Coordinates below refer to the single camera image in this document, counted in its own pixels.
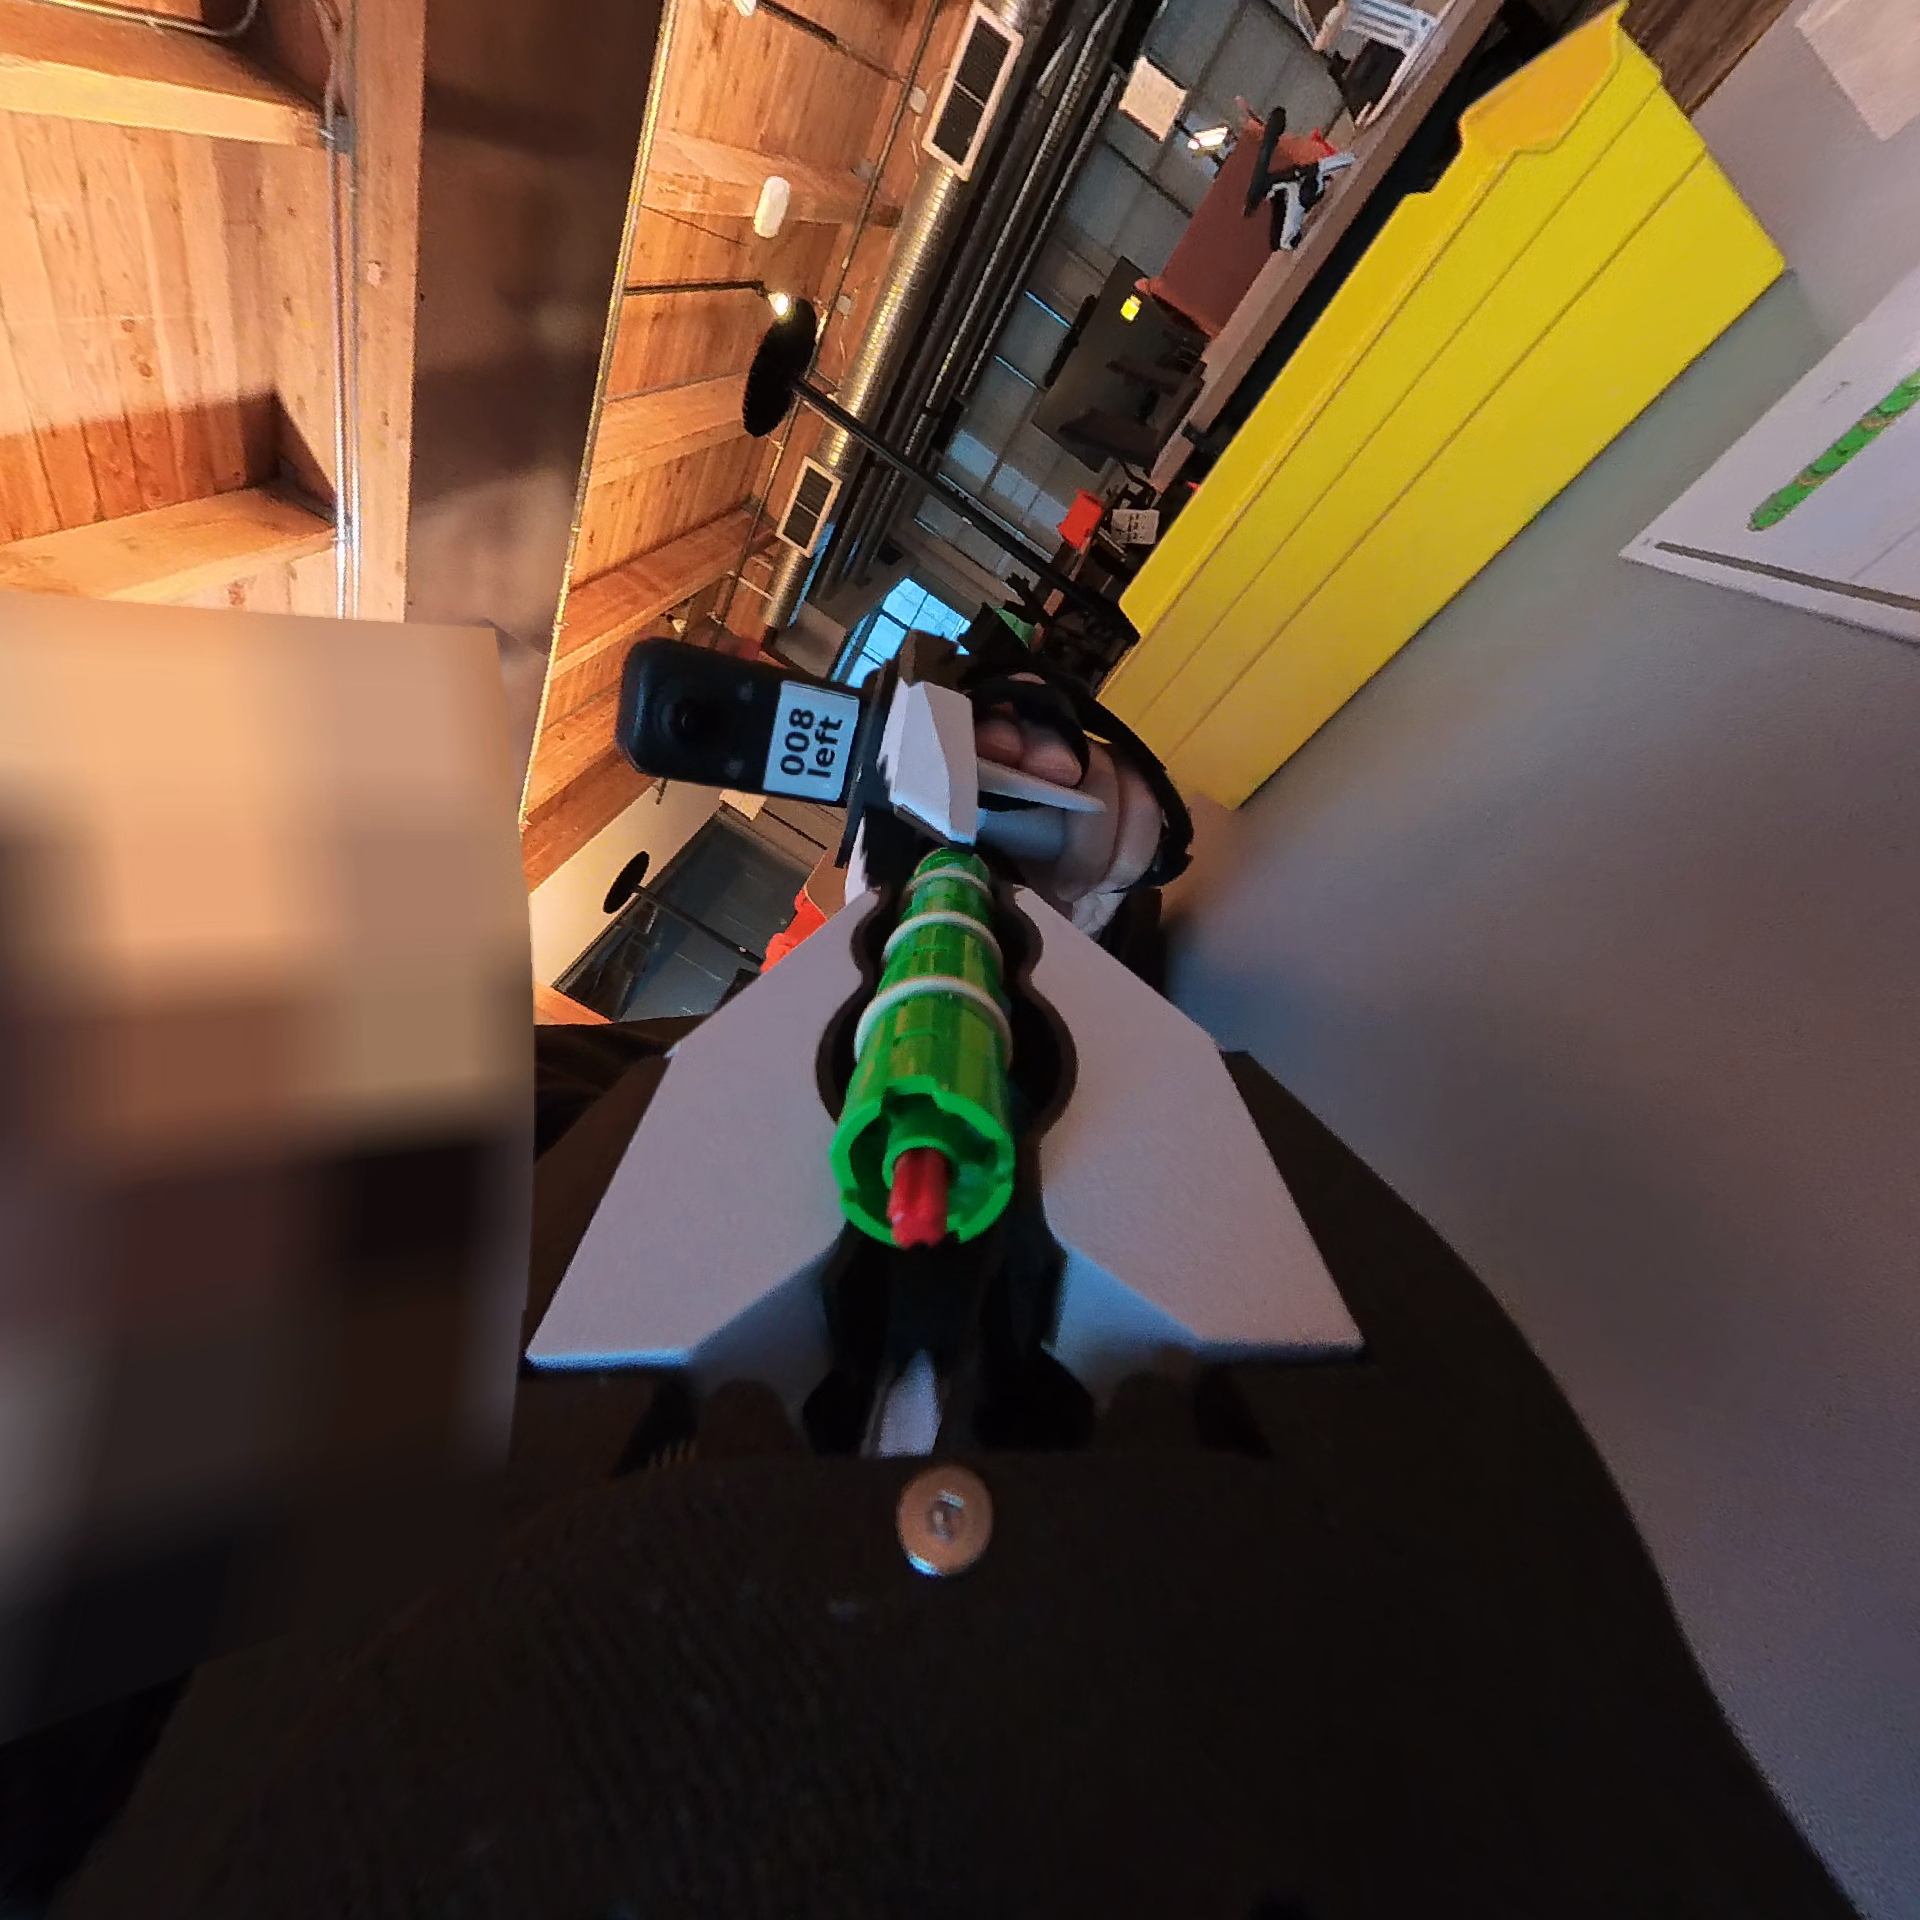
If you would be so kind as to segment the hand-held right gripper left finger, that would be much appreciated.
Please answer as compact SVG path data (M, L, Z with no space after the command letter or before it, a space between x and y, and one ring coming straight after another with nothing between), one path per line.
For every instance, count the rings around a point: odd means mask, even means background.
M630 1415L619 1456L775 1439L883 1456L898 1255L844 1219L830 1137L880 893L636 1062L535 1175L535 1415Z

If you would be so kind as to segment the black monitor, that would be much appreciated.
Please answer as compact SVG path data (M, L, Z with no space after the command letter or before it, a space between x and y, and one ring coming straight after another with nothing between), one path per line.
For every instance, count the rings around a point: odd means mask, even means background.
M1085 300L1031 410L1031 427L1085 467L1147 471L1199 396L1207 337L1120 257Z

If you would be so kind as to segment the black floor lamp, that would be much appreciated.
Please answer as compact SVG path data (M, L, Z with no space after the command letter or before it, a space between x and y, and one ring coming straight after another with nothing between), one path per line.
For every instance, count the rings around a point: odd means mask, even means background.
M867 420L848 414L832 396L826 396L813 377L813 348L819 344L819 312L810 300L795 300L790 309L775 318L764 329L752 368L746 376L741 396L741 423L746 430L762 439L779 427L786 414L801 404L816 410L826 423L844 430L851 445L858 445L872 461L886 471L904 476L918 489L936 495L954 517L973 524L979 535L996 543L999 552L1012 555L1019 564L1031 572L1036 581L1059 590L1072 606L1085 610L1092 619L1103 628L1124 628L1120 610L1115 602L1095 594L1082 581L1074 581L1066 569L1053 564L1031 543L1015 535L1003 524L985 505L979 505L969 494L950 486L939 473L918 467L904 452L898 452L886 436L880 436Z
M619 924L627 934L659 934L659 931L692 931L708 944L725 947L736 952L749 969L764 966L764 950L741 940L733 927L711 924L711 918L697 913L692 906L663 898L649 880L649 854L636 852L623 867L611 878L604 893L604 913Z

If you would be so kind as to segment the green bamboo stalk model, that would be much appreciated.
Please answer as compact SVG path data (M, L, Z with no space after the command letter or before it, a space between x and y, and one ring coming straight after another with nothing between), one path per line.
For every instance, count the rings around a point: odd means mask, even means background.
M973 1239L1015 1194L1015 1027L988 867L927 852L886 927L830 1138L844 1219L898 1251Z

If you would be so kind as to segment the person's left hand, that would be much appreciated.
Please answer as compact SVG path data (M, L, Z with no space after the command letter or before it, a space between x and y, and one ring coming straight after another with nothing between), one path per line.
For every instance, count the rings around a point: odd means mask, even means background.
M1059 726L1021 715L1010 701L978 715L978 761L1096 796L1095 813L1003 809L1003 819L1015 819L1015 840L996 840L988 849L1005 854L1049 906L1107 944L1127 898L1153 867L1167 825L1164 803L1135 761L1099 735L1078 751Z

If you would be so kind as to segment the grey desk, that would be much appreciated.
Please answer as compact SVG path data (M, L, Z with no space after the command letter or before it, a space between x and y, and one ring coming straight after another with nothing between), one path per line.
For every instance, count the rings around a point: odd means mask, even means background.
M1696 113L1790 273L1219 819L1172 997L1475 1268L1916 1915L1916 647L1620 555L1916 269L1916 123L1807 14Z

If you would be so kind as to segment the silver ventilation duct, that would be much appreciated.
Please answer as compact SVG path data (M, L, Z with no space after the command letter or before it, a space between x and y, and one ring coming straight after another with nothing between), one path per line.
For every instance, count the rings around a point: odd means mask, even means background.
M1021 55L1019 55L1012 80L1010 80L1010 88L1012 88L1021 79L1021 67L1031 61L1031 44L1045 39L1056 2L988 2L988 6L1005 21L1019 27L1027 37ZM913 177L913 185L904 198L900 222L892 236L892 250L887 250L875 300L870 304L867 329L861 329L858 344L851 347L851 357L848 357L845 368L837 376L832 392L830 392L848 414L867 420L872 430L880 430L880 420L883 420L892 382L900 372L900 361L907 358L907 352L921 338L921 325L923 325L923 318L931 312L947 250L954 249L954 236L957 236L959 218L968 211L968 201L973 197L973 180L954 180L945 167L936 167L921 149L923 111L936 98L936 88L945 84L945 79L954 66L957 42L968 27L968 14L969 14L969 6L962 14L957 14L954 50L931 73L927 104L907 113L911 134L913 134L911 149L918 158L918 177ZM795 489L795 480L801 473L803 456L813 456L813 461L832 467L844 476L844 494L851 482L851 473L861 467L861 456L867 456L867 451L858 445L851 445L844 430L837 430L816 410L810 410L803 404L795 410L795 427L790 427L786 439L790 445L783 447L779 463L777 463L779 486L772 494L772 505L779 505L779 510Z

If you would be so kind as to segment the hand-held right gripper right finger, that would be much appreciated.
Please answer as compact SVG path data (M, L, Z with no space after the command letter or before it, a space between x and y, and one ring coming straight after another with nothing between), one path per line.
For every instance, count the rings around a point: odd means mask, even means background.
M973 1282L973 1451L1085 1447L1140 1378L1363 1357L1221 1049L1031 887L1015 934L1015 1194Z

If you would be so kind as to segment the grey background table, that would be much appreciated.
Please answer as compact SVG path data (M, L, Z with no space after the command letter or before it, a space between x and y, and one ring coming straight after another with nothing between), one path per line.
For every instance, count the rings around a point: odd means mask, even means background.
M1226 418L1229 397L1251 376L1261 348L1268 348L1281 322L1305 297L1312 273L1319 273L1339 239L1354 226L1360 211L1436 109L1452 74L1498 18L1498 11L1498 2L1446 2L1436 14L1436 30L1404 66L1404 80L1385 101L1378 117L1354 134L1350 149L1352 167L1345 167L1305 211L1303 239L1289 250L1268 253L1261 273L1205 348L1199 361L1199 396L1148 471L1156 494L1167 494L1175 482L1201 436Z

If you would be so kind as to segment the open instruction booklet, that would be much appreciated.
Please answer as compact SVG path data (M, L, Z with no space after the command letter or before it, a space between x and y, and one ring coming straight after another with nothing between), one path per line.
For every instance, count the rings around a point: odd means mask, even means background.
M1916 642L1916 278L1620 552Z

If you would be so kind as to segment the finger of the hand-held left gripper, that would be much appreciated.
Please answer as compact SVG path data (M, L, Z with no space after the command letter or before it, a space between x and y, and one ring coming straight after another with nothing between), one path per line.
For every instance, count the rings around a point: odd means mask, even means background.
M880 774L892 813L939 845L979 832L978 717L968 692L898 683L883 720Z

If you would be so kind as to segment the yellow plastic bin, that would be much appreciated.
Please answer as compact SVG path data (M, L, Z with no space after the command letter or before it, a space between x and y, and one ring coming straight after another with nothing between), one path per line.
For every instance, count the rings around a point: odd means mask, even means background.
M1185 796L1257 794L1783 273L1620 17L1464 113L1127 589L1099 698Z

